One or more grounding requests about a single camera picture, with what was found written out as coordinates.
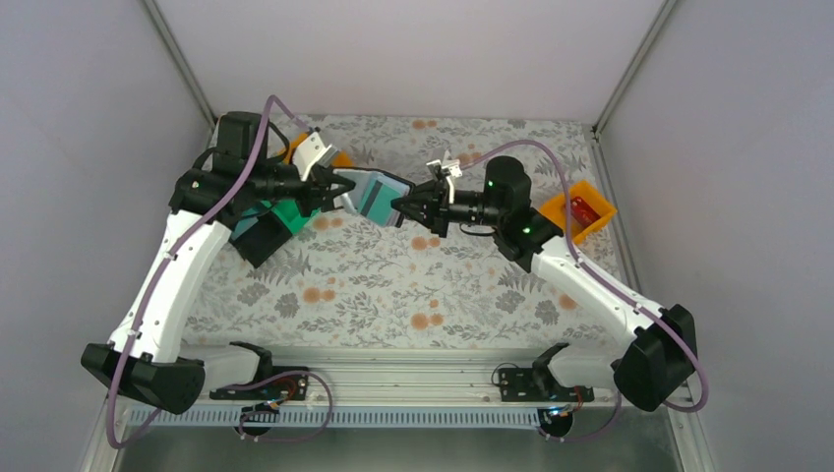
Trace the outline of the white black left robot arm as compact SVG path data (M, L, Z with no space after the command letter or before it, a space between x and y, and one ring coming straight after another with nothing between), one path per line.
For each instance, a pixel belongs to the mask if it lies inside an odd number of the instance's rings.
M257 113L221 116L215 144L177 180L162 242L135 302L109 339L89 344L81 358L110 397L181 414L213 390L236 385L251 398L271 390L268 349L243 341L185 348L181 339L225 245L259 265L291 237L274 204L293 203L309 216L353 189L335 173L339 149L319 129L306 129L272 157L268 137L275 130Z

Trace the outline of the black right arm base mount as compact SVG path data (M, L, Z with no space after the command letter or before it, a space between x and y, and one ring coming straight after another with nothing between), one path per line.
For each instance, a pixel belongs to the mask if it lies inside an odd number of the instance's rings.
M491 383L499 390L502 402L592 402L591 387L566 387L550 375L533 368L502 363L491 374Z

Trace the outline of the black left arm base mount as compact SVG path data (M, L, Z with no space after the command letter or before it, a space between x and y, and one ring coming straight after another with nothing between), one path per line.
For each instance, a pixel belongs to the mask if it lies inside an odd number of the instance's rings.
M212 390L212 400L239 400L253 402L285 402L306 399L310 383L310 370L304 366L273 366L271 373L262 379L240 387L224 387Z

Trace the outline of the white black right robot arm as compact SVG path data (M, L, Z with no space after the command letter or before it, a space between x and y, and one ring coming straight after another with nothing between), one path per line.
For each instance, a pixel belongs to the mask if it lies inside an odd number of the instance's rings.
M400 220L421 224L444 237L453 223L492 228L499 252L524 271L561 289L595 315L613 337L608 348L588 350L568 342L554 344L530 368L535 392L556 400L575 387L598 387L619 393L631 405L653 411L691 376L706 380L698 360L694 317L676 304L664 307L599 268L581 253L568 228L559 226L531 204L532 181L516 158L488 160L482 190L457 190L450 163L433 161L432 178L420 185L377 169L315 166L326 207L361 213L378 202L378 185L393 182L389 207Z

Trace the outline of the black leather card holder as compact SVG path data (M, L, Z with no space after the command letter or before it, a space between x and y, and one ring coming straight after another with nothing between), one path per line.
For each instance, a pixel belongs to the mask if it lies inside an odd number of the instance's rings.
M352 190L334 200L350 214L360 215L381 227L400 227L404 216L391 202L407 197L415 184L381 169L336 168L334 174L352 181Z

